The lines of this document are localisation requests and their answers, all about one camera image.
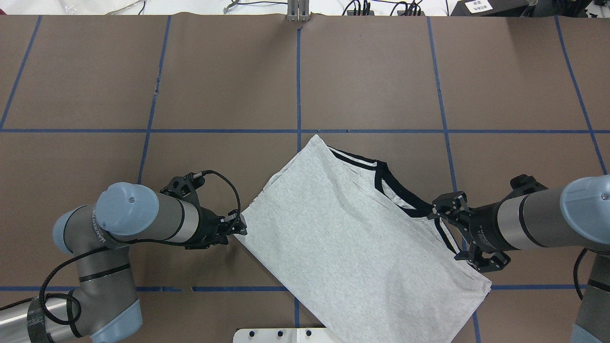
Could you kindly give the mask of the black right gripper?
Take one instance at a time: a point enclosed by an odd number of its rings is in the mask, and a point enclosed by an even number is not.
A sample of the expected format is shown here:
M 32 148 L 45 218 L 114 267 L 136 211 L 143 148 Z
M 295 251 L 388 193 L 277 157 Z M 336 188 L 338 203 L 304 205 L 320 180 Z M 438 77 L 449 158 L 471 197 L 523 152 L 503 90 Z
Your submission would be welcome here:
M 501 205 L 514 198 L 544 191 L 546 187 L 534 176 L 520 174 L 510 180 L 512 191 L 498 202 L 471 208 L 464 191 L 445 193 L 433 200 L 427 219 L 444 219 L 459 229 L 469 244 L 468 250 L 456 253 L 456 261 L 467 261 L 481 273 L 503 270 L 511 261 L 507 251 L 516 251 L 503 236 L 498 222 Z

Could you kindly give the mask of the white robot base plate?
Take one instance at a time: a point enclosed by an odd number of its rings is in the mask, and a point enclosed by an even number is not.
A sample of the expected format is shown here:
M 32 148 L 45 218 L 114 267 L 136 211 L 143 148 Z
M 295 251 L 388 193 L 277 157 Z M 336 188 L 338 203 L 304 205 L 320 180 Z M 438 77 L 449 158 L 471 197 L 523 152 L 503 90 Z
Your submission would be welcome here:
M 337 343 L 326 328 L 244 328 L 233 336 L 233 343 Z

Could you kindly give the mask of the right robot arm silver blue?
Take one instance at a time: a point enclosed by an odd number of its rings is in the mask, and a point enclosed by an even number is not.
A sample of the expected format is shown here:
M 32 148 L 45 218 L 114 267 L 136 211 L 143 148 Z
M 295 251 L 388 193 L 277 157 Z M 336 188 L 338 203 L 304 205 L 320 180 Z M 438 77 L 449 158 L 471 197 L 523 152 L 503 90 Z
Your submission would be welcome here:
M 609 341 L 609 176 L 586 177 L 547 188 L 521 174 L 502 200 L 472 208 L 462 192 L 433 200 L 428 218 L 458 228 L 469 248 L 455 259 L 481 273 L 503 270 L 509 251 L 581 247 L 572 276 L 581 300 L 572 343 Z

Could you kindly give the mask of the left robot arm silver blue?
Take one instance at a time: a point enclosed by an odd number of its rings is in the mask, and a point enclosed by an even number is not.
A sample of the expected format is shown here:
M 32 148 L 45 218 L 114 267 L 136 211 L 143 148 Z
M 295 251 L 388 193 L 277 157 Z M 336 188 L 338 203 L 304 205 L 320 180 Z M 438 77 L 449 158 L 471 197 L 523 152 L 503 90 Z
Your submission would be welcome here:
M 67 343 L 89 337 L 117 343 L 143 324 L 129 248 L 156 243 L 186 250 L 226 245 L 246 235 L 241 199 L 217 215 L 197 189 L 214 170 L 172 178 L 160 191 L 128 182 L 110 185 L 93 205 L 65 213 L 53 226 L 55 245 L 70 259 L 55 267 L 37 295 L 3 306 L 3 343 Z

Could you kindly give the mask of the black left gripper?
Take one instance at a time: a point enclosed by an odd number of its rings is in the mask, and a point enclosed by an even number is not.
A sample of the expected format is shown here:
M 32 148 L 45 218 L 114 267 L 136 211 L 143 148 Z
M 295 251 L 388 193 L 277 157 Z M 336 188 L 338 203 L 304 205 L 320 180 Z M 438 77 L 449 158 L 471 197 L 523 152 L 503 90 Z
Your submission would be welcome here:
M 200 205 L 197 189 L 205 184 L 205 176 L 209 174 L 218 176 L 229 185 L 238 202 L 237 189 L 220 173 L 188 173 L 172 178 L 160 193 L 178 200 L 182 219 L 176 232 L 163 240 L 164 244 L 184 247 L 186 250 L 204 250 L 211 246 L 229 244 L 230 236 L 248 234 L 247 224 L 240 210 L 235 209 L 228 215 L 221 216 Z

